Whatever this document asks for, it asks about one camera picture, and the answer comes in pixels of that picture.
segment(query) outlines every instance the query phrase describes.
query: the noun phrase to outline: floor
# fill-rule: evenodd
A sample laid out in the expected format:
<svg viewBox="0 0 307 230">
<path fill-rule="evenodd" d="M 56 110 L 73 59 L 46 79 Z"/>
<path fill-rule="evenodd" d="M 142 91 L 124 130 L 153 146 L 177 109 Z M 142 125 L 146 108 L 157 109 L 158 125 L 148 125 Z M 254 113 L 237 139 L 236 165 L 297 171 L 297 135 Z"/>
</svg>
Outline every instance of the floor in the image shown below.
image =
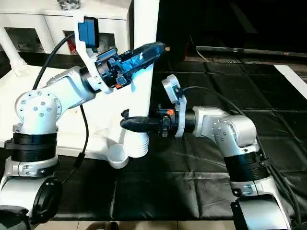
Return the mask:
<svg viewBox="0 0 307 230">
<path fill-rule="evenodd" d="M 141 221 L 118 222 L 119 230 L 235 230 L 232 221 Z M 35 230 L 107 230 L 107 222 L 49 221 Z"/>
</svg>

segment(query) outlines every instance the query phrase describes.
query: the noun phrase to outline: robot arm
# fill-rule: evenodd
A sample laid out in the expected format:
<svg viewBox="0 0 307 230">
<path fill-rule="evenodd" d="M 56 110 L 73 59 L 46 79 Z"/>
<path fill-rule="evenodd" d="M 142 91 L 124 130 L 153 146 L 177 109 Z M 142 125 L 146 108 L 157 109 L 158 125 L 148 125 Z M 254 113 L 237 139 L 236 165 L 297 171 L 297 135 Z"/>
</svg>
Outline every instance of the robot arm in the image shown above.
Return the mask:
<svg viewBox="0 0 307 230">
<path fill-rule="evenodd" d="M 254 123 L 243 115 L 230 115 L 214 107 L 195 106 L 186 111 L 187 100 L 175 75 L 162 81 L 175 109 L 157 110 L 157 117 L 127 117 L 121 126 L 131 131 L 158 131 L 167 137 L 184 132 L 210 138 L 218 146 L 230 177 L 230 186 L 238 199 L 231 204 L 238 230 L 289 230 L 290 218 L 269 174 L 257 142 Z"/>
<path fill-rule="evenodd" d="M 77 50 L 86 66 L 53 77 L 15 103 L 21 123 L 13 126 L 13 138 L 5 142 L 12 155 L 6 159 L 0 182 L 0 213 L 17 213 L 31 224 L 53 217 L 62 191 L 53 176 L 58 165 L 56 122 L 66 110 L 94 99 L 98 92 L 111 93 L 129 85 L 132 74 L 153 64 L 165 49 L 162 43 L 151 43 L 121 55 L 116 48 L 93 55 L 88 48 L 96 47 L 96 41 L 86 39 L 95 36 L 82 34 L 88 33 L 86 27 L 92 22 L 95 19 L 84 17 L 75 29 Z"/>
</svg>

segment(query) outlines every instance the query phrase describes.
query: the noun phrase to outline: black tablecloth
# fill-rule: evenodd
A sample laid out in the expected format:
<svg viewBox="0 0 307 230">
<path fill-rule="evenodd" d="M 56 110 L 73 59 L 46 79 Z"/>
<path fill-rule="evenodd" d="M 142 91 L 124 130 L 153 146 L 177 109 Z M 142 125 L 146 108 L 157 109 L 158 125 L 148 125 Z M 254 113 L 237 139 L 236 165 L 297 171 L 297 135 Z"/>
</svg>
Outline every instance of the black tablecloth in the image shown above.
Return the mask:
<svg viewBox="0 0 307 230">
<path fill-rule="evenodd" d="M 38 55 L 30 64 L 42 65 Z M 58 56 L 54 67 L 79 64 Z M 271 65 L 201 62 L 155 65 L 151 108 L 170 106 L 161 80 L 174 73 L 181 86 L 211 88 L 240 107 L 256 124 L 266 154 L 286 176 L 307 213 L 307 100 Z M 232 110 L 212 94 L 190 91 L 188 107 L 217 106 Z M 7 152 L 0 150 L 1 170 Z M 75 158 L 60 156 L 56 176 L 64 179 Z M 216 145 L 191 134 L 184 138 L 150 135 L 149 151 L 130 159 L 120 170 L 106 161 L 85 159 L 64 185 L 57 219 L 82 220 L 187 220 L 230 219 L 235 200 L 229 177 Z"/>
</svg>

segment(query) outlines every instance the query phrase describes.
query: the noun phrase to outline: black cable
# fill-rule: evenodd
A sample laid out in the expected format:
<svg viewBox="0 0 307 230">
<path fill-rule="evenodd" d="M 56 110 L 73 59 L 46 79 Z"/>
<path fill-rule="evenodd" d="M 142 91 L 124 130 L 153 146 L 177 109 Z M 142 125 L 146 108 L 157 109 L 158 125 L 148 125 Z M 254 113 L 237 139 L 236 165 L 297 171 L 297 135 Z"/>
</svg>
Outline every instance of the black cable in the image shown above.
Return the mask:
<svg viewBox="0 0 307 230">
<path fill-rule="evenodd" d="M 36 80 L 35 80 L 35 83 L 34 83 L 34 86 L 32 88 L 32 90 L 36 90 L 37 87 L 38 87 L 38 84 L 47 68 L 47 66 L 49 65 L 50 61 L 53 59 L 54 55 L 56 54 L 56 52 L 61 48 L 61 46 L 67 42 L 70 38 L 72 38 L 73 36 L 75 36 L 74 33 L 68 35 L 67 37 L 63 38 L 62 41 L 60 41 L 56 47 L 54 47 L 53 51 L 50 53 L 48 59 L 46 60 L 46 62 L 44 63 L 44 65 L 42 66 Z"/>
<path fill-rule="evenodd" d="M 224 97 L 220 93 L 218 93 L 218 92 L 216 92 L 214 90 L 211 90 L 209 88 L 206 88 L 206 87 L 201 87 L 201 86 L 189 86 L 189 87 L 184 88 L 183 92 L 186 92 L 186 91 L 191 90 L 191 89 L 202 89 L 202 90 L 211 92 L 211 93 L 217 95 L 220 99 L 222 99 L 225 102 L 227 102 L 228 104 L 232 105 L 237 110 L 237 112 L 239 114 L 245 116 L 244 112 L 241 109 L 239 109 L 234 103 L 232 103 L 229 99 L 227 99 L 226 97 Z M 260 147 L 260 149 L 262 151 L 263 157 L 267 158 L 267 156 L 265 154 L 265 151 L 264 151 L 264 148 L 263 148 L 263 145 L 262 145 L 258 135 L 256 136 L 256 138 L 257 138 L 257 142 L 259 144 L 259 147 Z M 276 169 L 276 167 L 272 163 L 271 163 L 271 166 L 268 167 L 268 169 L 271 172 L 271 175 L 274 177 L 276 183 L 280 187 L 282 193 L 284 193 L 285 196 L 287 198 L 289 198 L 290 202 L 292 203 L 293 209 L 294 209 L 294 212 L 295 212 L 295 216 L 296 216 L 297 224 L 298 224 L 298 226 L 300 226 L 301 223 L 302 223 L 302 218 L 301 218 L 300 207 L 299 207 L 296 195 L 294 194 L 292 188 L 287 183 L 285 178 L 282 176 L 282 174 Z"/>
<path fill-rule="evenodd" d="M 71 171 L 71 173 L 66 177 L 66 179 L 64 181 L 62 181 L 62 184 L 64 184 L 70 177 L 71 175 L 73 175 L 73 173 L 80 167 L 82 161 L 84 160 L 85 157 L 85 150 L 86 150 L 86 146 L 88 143 L 88 138 L 89 138 L 89 129 L 88 129 L 88 123 L 87 123 L 87 119 L 85 116 L 85 112 L 83 109 L 83 105 L 80 105 L 80 109 L 81 109 L 81 113 L 82 113 L 82 117 L 84 120 L 84 124 L 85 124 L 85 130 L 86 130 L 86 137 L 85 137 L 85 143 L 84 143 L 84 147 L 82 152 L 79 153 L 74 165 L 73 165 L 73 170 Z"/>
<path fill-rule="evenodd" d="M 33 86 L 33 89 L 32 90 L 36 90 L 37 87 L 38 87 L 38 84 L 40 82 L 40 80 L 42 79 L 42 76 L 47 68 L 47 66 L 49 65 L 50 61 L 53 59 L 54 55 L 56 54 L 56 52 L 61 48 L 61 46 L 67 42 L 70 38 L 74 37 L 75 34 L 72 33 L 70 35 L 68 35 L 67 37 L 65 37 L 64 39 L 62 39 L 57 45 L 56 47 L 54 47 L 53 51 L 50 53 L 48 59 L 46 60 L 46 62 L 44 63 L 42 69 L 40 70 L 36 80 L 35 80 L 35 83 L 34 83 L 34 86 Z M 84 157 L 85 157 L 85 150 L 86 150 L 86 147 L 87 147 L 87 143 L 88 143 L 88 138 L 89 138 L 89 129 L 88 129 L 88 123 L 87 123 L 87 120 L 86 120 L 86 116 L 85 116 L 85 112 L 84 112 L 84 109 L 83 109 L 83 105 L 80 105 L 80 109 L 81 109 L 81 113 L 82 113 L 82 117 L 83 117 L 83 120 L 84 120 L 84 124 L 85 124 L 85 130 L 86 130 L 86 137 L 85 137 L 85 143 L 84 143 L 84 147 L 83 147 L 83 150 L 82 152 L 79 153 L 75 163 L 74 163 L 74 166 L 73 166 L 73 170 L 70 172 L 70 174 L 66 177 L 66 179 L 64 181 L 62 181 L 62 184 L 64 184 L 70 177 L 71 175 L 73 175 L 73 173 L 80 167 L 82 161 L 84 160 Z"/>
</svg>

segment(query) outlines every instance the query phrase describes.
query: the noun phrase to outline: cable connector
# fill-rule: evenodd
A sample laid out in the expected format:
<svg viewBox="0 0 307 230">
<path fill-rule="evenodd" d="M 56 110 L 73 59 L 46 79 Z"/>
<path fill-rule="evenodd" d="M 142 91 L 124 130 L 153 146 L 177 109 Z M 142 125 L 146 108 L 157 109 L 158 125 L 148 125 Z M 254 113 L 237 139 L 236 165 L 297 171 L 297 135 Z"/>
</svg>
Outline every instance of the cable connector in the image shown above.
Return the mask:
<svg viewBox="0 0 307 230">
<path fill-rule="evenodd" d="M 75 163 L 73 164 L 73 167 L 75 169 L 78 169 L 80 167 L 82 161 L 84 160 L 84 158 L 85 158 L 85 153 L 80 152 L 78 157 L 77 157 L 77 159 L 76 159 L 76 161 L 75 161 Z"/>
</svg>

